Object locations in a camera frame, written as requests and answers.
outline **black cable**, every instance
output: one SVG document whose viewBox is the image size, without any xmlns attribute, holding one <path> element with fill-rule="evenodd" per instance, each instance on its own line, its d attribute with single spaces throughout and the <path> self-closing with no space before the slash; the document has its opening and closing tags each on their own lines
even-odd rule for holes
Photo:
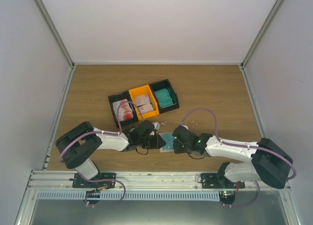
<svg viewBox="0 0 313 225">
<path fill-rule="evenodd" d="M 149 152 L 149 150 L 147 149 L 146 154 L 142 154 L 142 153 L 140 153 L 140 152 L 138 151 L 138 149 L 137 149 L 137 148 L 136 148 L 135 150 L 136 150 L 136 152 L 137 152 L 138 154 L 143 155 L 143 156 L 147 155 L 147 154 L 148 154 L 148 152 Z"/>
<path fill-rule="evenodd" d="M 189 156 L 190 158 L 192 158 L 192 159 L 194 159 L 194 160 L 201 160 L 201 159 L 205 158 L 205 156 L 203 156 L 202 158 L 194 158 L 194 157 L 190 156 L 191 153 L 187 153 L 187 154 L 188 154 L 188 156 Z"/>
<path fill-rule="evenodd" d="M 197 177 L 197 183 L 201 183 L 202 184 L 202 182 L 199 181 L 199 178 L 201 178 L 201 176 Z"/>
</svg>

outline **white wall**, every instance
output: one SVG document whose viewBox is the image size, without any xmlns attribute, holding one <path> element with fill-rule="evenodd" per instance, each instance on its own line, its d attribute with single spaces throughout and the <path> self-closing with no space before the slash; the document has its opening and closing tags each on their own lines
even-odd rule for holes
<svg viewBox="0 0 313 225">
<path fill-rule="evenodd" d="M 33 0 L 0 0 L 0 223 L 40 169 L 69 66 Z"/>
<path fill-rule="evenodd" d="M 312 224 L 313 0 L 286 0 L 246 72 L 266 134 L 293 159 L 290 181 L 305 224 Z"/>
<path fill-rule="evenodd" d="M 275 0 L 43 0 L 76 63 L 240 63 Z"/>
</svg>

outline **wooden surface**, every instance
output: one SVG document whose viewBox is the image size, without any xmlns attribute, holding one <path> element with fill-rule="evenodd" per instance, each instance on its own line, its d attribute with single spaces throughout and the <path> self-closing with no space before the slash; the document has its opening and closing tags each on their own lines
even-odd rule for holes
<svg viewBox="0 0 313 225">
<path fill-rule="evenodd" d="M 56 137 L 84 121 L 101 130 L 117 131 L 108 96 L 166 78 L 178 95 L 180 108 L 150 119 L 162 123 L 160 133 L 172 132 L 190 110 L 207 107 L 217 115 L 220 137 L 260 140 L 238 66 L 194 65 L 77 66 Z M 214 119 L 206 111 L 193 113 L 185 124 L 196 134 L 214 133 Z M 48 170 L 66 170 L 58 157 L 59 152 L 54 147 Z M 187 154 L 160 153 L 159 150 L 150 150 L 146 156 L 135 151 L 97 150 L 91 159 L 102 171 L 217 171 L 228 161 L 223 157 L 193 160 Z"/>
</svg>

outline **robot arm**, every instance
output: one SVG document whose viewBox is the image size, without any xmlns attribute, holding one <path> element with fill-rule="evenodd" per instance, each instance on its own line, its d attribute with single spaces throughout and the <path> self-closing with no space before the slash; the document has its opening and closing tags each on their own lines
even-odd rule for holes
<svg viewBox="0 0 313 225">
<path fill-rule="evenodd" d="M 260 142 L 239 142 L 221 139 L 211 134 L 197 136 L 186 126 L 178 126 L 174 130 L 173 136 L 176 154 L 194 153 L 198 156 L 227 157 L 243 162 L 239 164 L 224 163 L 218 172 L 220 181 L 225 179 L 231 182 L 262 180 L 274 188 L 285 187 L 291 169 L 289 164 L 273 154 L 249 148 L 249 146 L 259 146 L 282 156 L 292 164 L 292 158 L 270 139 L 262 138 Z"/>
<path fill-rule="evenodd" d="M 160 124 L 143 121 L 137 127 L 128 131 L 107 132 L 94 128 L 89 122 L 83 122 L 56 141 L 56 146 L 68 169 L 75 169 L 87 179 L 99 175 L 99 170 L 90 156 L 99 149 L 114 149 L 120 152 L 135 150 L 138 146 L 145 149 L 159 149 L 165 145 L 165 141 L 157 134 Z M 75 141 L 85 133 L 87 135 L 79 141 Z"/>
</svg>

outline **teal sponge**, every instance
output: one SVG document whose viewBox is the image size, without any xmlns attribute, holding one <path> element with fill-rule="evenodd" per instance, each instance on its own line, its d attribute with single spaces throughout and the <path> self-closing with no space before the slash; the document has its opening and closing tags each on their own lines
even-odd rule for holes
<svg viewBox="0 0 313 225">
<path fill-rule="evenodd" d="M 173 100 L 167 89 L 155 91 L 156 99 L 160 104 L 160 108 L 165 108 L 173 104 Z"/>
</svg>

